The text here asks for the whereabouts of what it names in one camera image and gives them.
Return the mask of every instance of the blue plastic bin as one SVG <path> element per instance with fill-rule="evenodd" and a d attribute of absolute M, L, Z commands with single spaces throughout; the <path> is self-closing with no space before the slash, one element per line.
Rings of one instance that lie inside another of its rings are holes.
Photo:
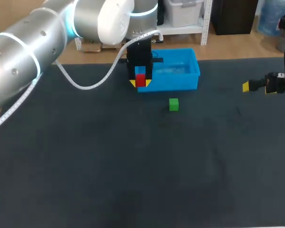
<path fill-rule="evenodd" d="M 197 89 L 200 68 L 193 49 L 153 50 L 153 56 L 162 57 L 163 63 L 153 64 L 152 81 L 148 87 L 139 87 L 138 92 Z M 145 74 L 145 67 L 137 66 L 135 73 Z"/>

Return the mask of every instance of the green block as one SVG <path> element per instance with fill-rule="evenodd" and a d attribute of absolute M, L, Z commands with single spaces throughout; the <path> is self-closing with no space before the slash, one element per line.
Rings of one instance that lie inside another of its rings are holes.
<path fill-rule="evenodd" d="M 179 110 L 179 100 L 177 98 L 169 99 L 169 110 L 178 112 Z"/>

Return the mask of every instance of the storage box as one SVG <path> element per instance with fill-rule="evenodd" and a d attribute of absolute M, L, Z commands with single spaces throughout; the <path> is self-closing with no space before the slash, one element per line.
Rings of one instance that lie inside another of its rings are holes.
<path fill-rule="evenodd" d="M 168 20 L 172 27 L 197 24 L 203 2 L 204 0 L 165 0 Z"/>
<path fill-rule="evenodd" d="M 191 48 L 153 50 L 154 57 L 163 58 L 163 63 L 153 64 L 152 81 L 148 87 L 139 87 L 138 92 L 195 90 L 198 86 L 200 68 Z M 135 68 L 136 74 L 145 74 L 143 66 Z"/>

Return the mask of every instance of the white plastic container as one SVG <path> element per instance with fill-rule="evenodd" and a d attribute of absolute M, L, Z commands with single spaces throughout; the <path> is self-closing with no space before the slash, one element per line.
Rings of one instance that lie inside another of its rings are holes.
<path fill-rule="evenodd" d="M 165 0 L 172 27 L 198 24 L 203 2 L 204 0 Z"/>

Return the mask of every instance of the black box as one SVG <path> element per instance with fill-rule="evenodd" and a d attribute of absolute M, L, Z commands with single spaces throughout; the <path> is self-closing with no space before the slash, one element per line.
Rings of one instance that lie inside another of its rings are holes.
<path fill-rule="evenodd" d="M 213 0 L 211 21 L 217 35 L 250 34 L 258 0 Z"/>

